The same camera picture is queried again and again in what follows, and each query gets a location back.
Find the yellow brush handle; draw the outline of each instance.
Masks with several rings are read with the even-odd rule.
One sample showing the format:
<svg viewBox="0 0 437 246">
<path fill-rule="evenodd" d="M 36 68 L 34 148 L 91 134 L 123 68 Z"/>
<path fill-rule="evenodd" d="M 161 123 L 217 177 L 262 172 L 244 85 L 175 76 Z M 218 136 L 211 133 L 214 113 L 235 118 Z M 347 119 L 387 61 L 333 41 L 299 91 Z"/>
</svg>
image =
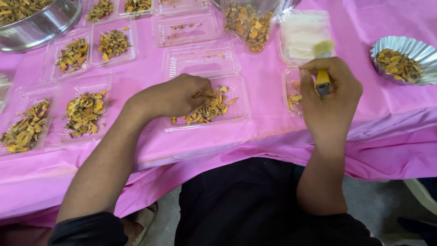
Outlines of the yellow brush handle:
<svg viewBox="0 0 437 246">
<path fill-rule="evenodd" d="M 319 72 L 317 73 L 316 84 L 324 83 L 331 83 L 328 72 L 326 70 L 319 70 Z"/>
</svg>

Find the left hand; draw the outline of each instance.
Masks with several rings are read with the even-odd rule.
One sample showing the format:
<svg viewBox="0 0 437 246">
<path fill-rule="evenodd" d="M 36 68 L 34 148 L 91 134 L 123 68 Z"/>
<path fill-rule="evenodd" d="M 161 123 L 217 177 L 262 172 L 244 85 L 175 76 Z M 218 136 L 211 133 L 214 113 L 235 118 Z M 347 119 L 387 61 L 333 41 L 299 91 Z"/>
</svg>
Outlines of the left hand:
<svg viewBox="0 0 437 246">
<path fill-rule="evenodd" d="M 181 74 L 133 95 L 127 100 L 123 110 L 129 111 L 142 121 L 162 116 L 185 116 L 205 104 L 208 98 L 203 95 L 208 95 L 211 91 L 209 79 Z"/>
</svg>

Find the pink tablecloth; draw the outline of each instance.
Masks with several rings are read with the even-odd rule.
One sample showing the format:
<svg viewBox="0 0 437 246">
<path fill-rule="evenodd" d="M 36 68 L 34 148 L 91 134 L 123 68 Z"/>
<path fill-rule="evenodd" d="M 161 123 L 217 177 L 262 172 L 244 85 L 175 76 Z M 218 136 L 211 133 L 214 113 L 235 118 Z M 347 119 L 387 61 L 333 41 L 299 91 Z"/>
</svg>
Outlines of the pink tablecloth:
<svg viewBox="0 0 437 246">
<path fill-rule="evenodd" d="M 436 7 L 432 0 L 405 0 L 402 4 L 395 0 L 304 0 L 299 5 L 299 9 L 329 11 L 337 55 L 349 63 L 364 85 L 348 136 L 347 174 L 368 180 L 437 176 L 437 168 L 432 166 L 437 159 L 433 151 L 437 147 L 437 86 L 393 84 L 377 75 L 369 58 L 372 43 L 388 35 L 413 37 L 437 47 L 437 27 L 432 24 Z M 140 43 L 136 61 L 87 72 L 112 72 L 116 76 L 109 124 L 132 94 L 163 82 L 163 49 L 152 47 L 150 19 L 136 23 Z M 312 140 L 303 120 L 291 116 L 284 106 L 281 75 L 286 67 L 278 57 L 275 40 L 258 55 L 246 52 L 238 43 L 236 50 L 246 80 L 251 119 L 170 133 L 163 131 L 159 120 L 151 122 L 138 144 L 139 172 L 131 175 L 118 200 L 117 216 L 149 205 L 205 170 L 240 159 L 268 156 L 306 164 Z M 38 82 L 44 55 L 44 49 L 36 50 L 18 62 L 15 87 Z M 7 68 L 4 57 L 21 59 L 0 54 L 0 70 Z M 8 113 L 6 108 L 1 117 Z M 4 201 L 0 218 L 23 216 L 3 223 L 27 220 L 51 224 L 56 209 L 44 209 L 60 204 L 71 178 L 93 148 L 90 144 L 0 159 L 0 200 Z"/>
</svg>

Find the person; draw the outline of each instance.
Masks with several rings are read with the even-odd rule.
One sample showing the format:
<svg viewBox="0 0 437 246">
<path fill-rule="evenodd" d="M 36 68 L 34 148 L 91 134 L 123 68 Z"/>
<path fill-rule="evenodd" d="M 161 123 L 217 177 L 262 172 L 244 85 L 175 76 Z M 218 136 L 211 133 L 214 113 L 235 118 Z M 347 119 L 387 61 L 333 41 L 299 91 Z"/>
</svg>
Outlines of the person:
<svg viewBox="0 0 437 246">
<path fill-rule="evenodd" d="M 321 69 L 332 80 L 323 98 L 312 78 Z M 346 138 L 362 85 L 338 57 L 315 59 L 300 75 L 304 120 L 315 144 L 302 176 L 296 178 L 296 165 L 267 158 L 199 174 L 182 185 L 176 246 L 382 245 L 347 214 L 342 192 Z M 125 245 L 113 212 L 141 131 L 157 117 L 190 114 L 211 89 L 208 79 L 182 74 L 127 100 L 71 182 L 49 245 Z"/>
</svg>

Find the hand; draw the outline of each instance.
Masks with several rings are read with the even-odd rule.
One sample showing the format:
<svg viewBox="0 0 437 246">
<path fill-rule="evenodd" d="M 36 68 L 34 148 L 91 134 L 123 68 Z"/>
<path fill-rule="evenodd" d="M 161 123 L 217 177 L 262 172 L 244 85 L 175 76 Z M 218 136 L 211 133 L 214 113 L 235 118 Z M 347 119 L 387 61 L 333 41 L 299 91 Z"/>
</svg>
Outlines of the hand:
<svg viewBox="0 0 437 246">
<path fill-rule="evenodd" d="M 193 112 L 205 104 L 212 92 L 209 79 L 188 74 L 151 86 L 133 95 L 125 104 L 123 110 L 140 120 L 168 116 L 180 117 Z"/>
<path fill-rule="evenodd" d="M 314 89 L 311 76 L 321 69 L 327 70 L 331 77 L 331 93 L 323 98 Z M 338 57 L 314 59 L 301 67 L 300 76 L 305 125 L 314 143 L 316 146 L 334 143 L 344 146 L 363 85 Z"/>
</svg>

